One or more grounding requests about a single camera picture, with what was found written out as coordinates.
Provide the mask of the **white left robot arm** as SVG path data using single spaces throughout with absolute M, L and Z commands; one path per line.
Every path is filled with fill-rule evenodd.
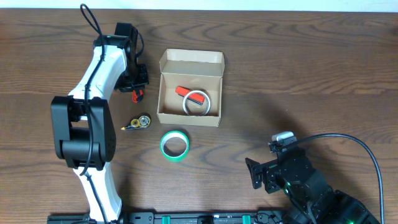
M 114 90 L 142 90 L 146 66 L 137 62 L 141 34 L 98 37 L 83 78 L 67 96 L 53 98 L 50 111 L 55 153 L 78 176 L 90 211 L 85 215 L 51 215 L 48 223 L 129 223 L 117 193 L 111 161 L 116 132 L 109 108 Z

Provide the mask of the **red utility knife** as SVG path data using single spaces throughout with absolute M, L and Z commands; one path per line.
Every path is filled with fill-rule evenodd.
M 133 90 L 132 91 L 132 101 L 134 103 L 139 103 L 143 100 L 144 90 Z

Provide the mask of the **white tape roll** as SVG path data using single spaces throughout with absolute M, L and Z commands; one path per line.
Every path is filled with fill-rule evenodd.
M 209 97 L 204 91 L 201 91 L 201 90 L 192 90 L 192 91 L 189 91 L 189 92 L 183 97 L 182 108 L 183 108 L 185 114 L 187 114 L 188 116 L 190 116 L 190 112 L 189 112 L 188 109 L 187 109 L 187 100 L 188 100 L 188 98 L 189 98 L 192 94 L 194 94 L 194 93 L 198 93 L 198 94 L 200 94 L 201 96 L 204 96 L 204 97 L 205 97 L 205 100 L 206 100 L 206 110 L 205 110 L 204 112 L 202 112 L 202 113 L 200 114 L 200 116 L 205 116 L 205 115 L 207 115 L 207 114 L 209 113 L 210 109 L 211 109 L 211 100 L 210 100 L 210 97 Z

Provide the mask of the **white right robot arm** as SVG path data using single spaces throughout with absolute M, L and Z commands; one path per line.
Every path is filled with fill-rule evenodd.
M 288 196 L 292 208 L 282 215 L 282 223 L 379 222 L 359 200 L 333 190 L 300 147 L 263 164 L 249 158 L 245 162 L 254 189 L 264 187 L 269 194 L 283 190 Z

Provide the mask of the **red black stapler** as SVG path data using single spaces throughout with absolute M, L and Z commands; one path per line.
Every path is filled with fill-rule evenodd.
M 175 89 L 176 94 L 185 97 L 189 92 L 191 92 L 191 89 L 182 87 L 182 86 L 178 86 Z M 198 105 L 202 105 L 205 102 L 205 97 L 199 93 L 192 93 L 189 97 L 188 100 L 198 104 Z

